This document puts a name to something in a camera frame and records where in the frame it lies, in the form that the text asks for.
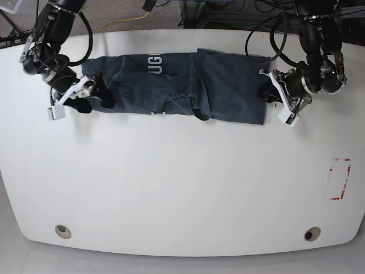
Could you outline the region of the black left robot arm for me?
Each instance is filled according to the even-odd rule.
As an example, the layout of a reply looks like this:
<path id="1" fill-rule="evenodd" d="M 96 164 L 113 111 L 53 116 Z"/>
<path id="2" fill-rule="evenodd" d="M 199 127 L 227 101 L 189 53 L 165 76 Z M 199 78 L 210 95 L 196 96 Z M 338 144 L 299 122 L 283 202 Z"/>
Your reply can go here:
<path id="1" fill-rule="evenodd" d="M 282 23 L 289 26 L 291 15 L 279 17 L 270 30 L 270 44 L 279 57 L 294 70 L 279 73 L 289 101 L 311 96 L 325 91 L 333 94 L 347 82 L 344 73 L 342 39 L 340 30 L 332 17 L 335 1 L 294 1 L 296 18 L 299 20 L 299 40 L 306 53 L 307 62 L 294 62 L 276 45 L 274 33 Z"/>

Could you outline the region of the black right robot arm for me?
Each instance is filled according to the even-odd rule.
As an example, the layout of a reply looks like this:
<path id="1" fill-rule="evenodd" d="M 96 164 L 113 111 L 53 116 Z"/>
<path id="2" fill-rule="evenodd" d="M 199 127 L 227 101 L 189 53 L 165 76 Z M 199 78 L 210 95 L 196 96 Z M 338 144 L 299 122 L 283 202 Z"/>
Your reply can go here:
<path id="1" fill-rule="evenodd" d="M 100 74 L 78 78 L 73 70 L 88 60 L 94 44 L 91 26 L 82 12 L 83 5 L 84 1 L 48 1 L 43 10 L 37 10 L 34 28 L 19 60 L 26 74 L 40 75 L 50 87 L 48 111 L 53 120 L 63 117 L 65 107 L 89 114 L 92 100 L 106 109 L 115 105 Z M 82 59 L 72 62 L 60 49 L 71 33 L 76 16 L 87 29 L 88 47 Z"/>

